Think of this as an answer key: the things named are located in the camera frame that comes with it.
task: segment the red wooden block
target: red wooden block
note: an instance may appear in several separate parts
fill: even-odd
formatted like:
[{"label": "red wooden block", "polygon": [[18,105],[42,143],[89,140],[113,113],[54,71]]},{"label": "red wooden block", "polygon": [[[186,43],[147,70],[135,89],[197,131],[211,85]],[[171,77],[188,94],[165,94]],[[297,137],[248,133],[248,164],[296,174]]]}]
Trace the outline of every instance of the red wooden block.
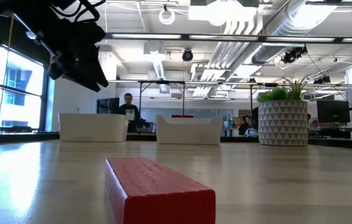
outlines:
[{"label": "red wooden block", "polygon": [[151,159],[107,159],[105,186],[117,224],[215,223],[214,191]]}]

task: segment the green plant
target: green plant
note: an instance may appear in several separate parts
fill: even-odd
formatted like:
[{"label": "green plant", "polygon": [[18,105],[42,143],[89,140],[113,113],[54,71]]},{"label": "green plant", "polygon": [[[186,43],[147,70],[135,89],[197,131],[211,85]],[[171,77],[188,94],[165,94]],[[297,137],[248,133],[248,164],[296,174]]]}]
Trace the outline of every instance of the green plant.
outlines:
[{"label": "green plant", "polygon": [[275,87],[270,91],[259,93],[257,95],[257,101],[266,102],[272,100],[301,100],[303,87],[305,87],[307,83],[307,76],[308,75],[305,75],[303,78],[295,81],[286,78],[285,81],[289,84],[289,89]]},{"label": "green plant", "polygon": [[288,98],[287,90],[280,87],[275,87],[270,91],[259,93],[257,95],[258,102],[266,102],[272,100],[286,100]]}]

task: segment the potted plant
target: potted plant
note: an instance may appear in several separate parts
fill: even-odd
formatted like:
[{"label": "potted plant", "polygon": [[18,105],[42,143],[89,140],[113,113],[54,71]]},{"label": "potted plant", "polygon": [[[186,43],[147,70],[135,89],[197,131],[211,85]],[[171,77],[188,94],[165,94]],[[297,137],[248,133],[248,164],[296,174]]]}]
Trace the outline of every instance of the potted plant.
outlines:
[{"label": "potted plant", "polygon": [[275,87],[259,93],[259,142],[271,146],[306,146],[307,102],[302,100],[306,77],[286,79],[290,88]]}]

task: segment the table surface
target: table surface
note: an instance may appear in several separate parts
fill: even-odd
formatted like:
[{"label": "table surface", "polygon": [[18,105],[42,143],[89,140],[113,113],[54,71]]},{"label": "table surface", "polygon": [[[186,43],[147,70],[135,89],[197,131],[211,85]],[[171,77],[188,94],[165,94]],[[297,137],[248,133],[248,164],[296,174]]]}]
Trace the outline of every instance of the table surface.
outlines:
[{"label": "table surface", "polygon": [[352,224],[352,149],[133,141],[0,145],[0,223],[115,223],[109,157],[148,157],[214,189],[216,223]]}]

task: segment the person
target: person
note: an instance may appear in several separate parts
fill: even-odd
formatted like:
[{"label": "person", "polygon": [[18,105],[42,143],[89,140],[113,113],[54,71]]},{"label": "person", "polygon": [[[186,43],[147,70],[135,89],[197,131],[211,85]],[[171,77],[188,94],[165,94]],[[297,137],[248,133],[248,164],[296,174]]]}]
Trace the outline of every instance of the person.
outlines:
[{"label": "person", "polygon": [[241,136],[245,135],[246,130],[252,127],[252,118],[249,115],[243,116],[242,119],[244,123],[239,126],[239,135]]},{"label": "person", "polygon": [[125,104],[119,107],[118,113],[126,115],[126,119],[129,121],[140,121],[140,112],[136,105],[133,105],[131,102],[133,101],[133,95],[130,93],[126,93],[124,95]]}]

